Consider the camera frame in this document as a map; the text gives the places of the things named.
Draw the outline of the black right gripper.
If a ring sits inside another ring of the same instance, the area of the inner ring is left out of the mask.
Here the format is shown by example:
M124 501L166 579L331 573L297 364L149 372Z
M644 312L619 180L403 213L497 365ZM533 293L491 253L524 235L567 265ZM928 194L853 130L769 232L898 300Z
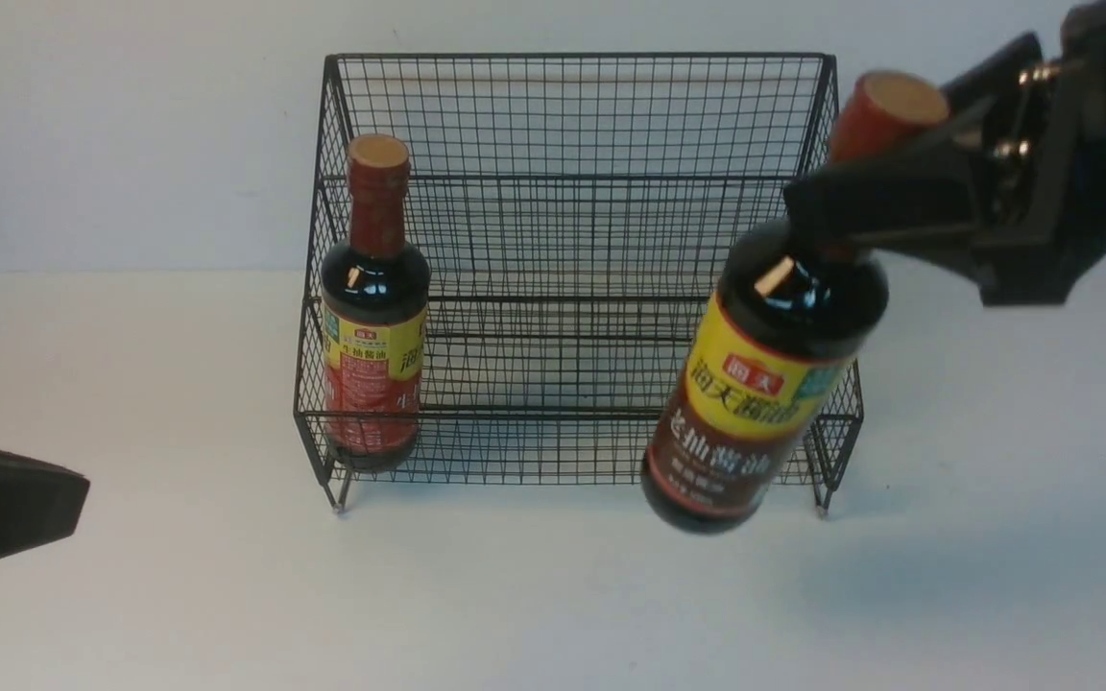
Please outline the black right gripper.
M1106 1L1071 6L1058 56L1025 32L941 92L961 112L947 123L786 185L793 232L815 245L971 264L975 235L997 218L989 144L1010 177L997 226L975 244L980 300L1061 305L1106 256Z

